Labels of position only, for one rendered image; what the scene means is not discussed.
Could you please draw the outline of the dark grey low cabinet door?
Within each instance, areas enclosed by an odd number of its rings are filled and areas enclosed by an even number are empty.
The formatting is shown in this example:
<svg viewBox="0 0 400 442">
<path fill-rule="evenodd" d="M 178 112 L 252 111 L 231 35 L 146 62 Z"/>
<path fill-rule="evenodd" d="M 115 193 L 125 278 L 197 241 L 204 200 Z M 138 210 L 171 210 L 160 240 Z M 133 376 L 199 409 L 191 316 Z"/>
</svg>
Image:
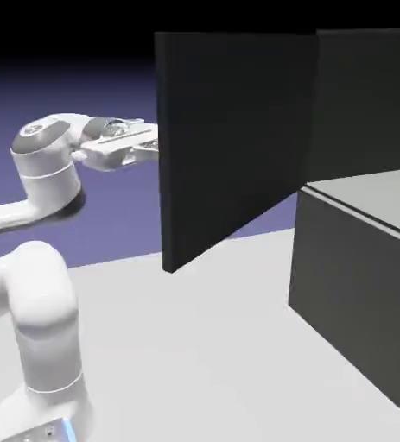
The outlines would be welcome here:
<svg viewBox="0 0 400 442">
<path fill-rule="evenodd" d="M 306 187 L 289 306 L 400 409 L 400 229 Z"/>
</svg>

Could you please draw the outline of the dark grey tall cabinet door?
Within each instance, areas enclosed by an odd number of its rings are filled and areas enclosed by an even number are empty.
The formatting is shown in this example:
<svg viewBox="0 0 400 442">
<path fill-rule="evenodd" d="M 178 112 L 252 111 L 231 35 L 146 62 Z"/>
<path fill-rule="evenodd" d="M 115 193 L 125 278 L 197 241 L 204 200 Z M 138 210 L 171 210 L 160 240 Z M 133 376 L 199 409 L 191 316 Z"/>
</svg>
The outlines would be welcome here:
<svg viewBox="0 0 400 442">
<path fill-rule="evenodd" d="M 160 32 L 155 56 L 162 266 L 173 273 L 303 184 L 319 39 Z"/>
</svg>

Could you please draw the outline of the dark grey cabinet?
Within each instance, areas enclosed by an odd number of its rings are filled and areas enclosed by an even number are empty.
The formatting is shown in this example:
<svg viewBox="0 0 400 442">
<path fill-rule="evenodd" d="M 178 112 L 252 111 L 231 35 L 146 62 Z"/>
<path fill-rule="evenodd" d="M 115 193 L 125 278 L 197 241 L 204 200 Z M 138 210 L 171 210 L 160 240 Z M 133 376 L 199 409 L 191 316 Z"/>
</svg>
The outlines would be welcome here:
<svg viewBox="0 0 400 442">
<path fill-rule="evenodd" d="M 324 193 L 400 229 L 400 28 L 319 37 L 312 148 L 300 191 Z"/>
</svg>

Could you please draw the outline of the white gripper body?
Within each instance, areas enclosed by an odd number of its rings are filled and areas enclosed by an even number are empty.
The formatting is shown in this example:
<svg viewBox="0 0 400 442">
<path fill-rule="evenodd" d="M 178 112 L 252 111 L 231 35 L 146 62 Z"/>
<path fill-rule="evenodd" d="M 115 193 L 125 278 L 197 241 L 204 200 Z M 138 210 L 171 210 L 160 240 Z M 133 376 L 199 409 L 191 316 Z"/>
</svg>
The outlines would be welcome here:
<svg viewBox="0 0 400 442">
<path fill-rule="evenodd" d="M 73 149 L 72 157 L 84 166 L 100 172 L 110 172 L 123 166 L 124 157 L 133 146 L 148 140 L 158 140 L 155 123 L 106 123 L 95 138 L 87 137 Z"/>
</svg>

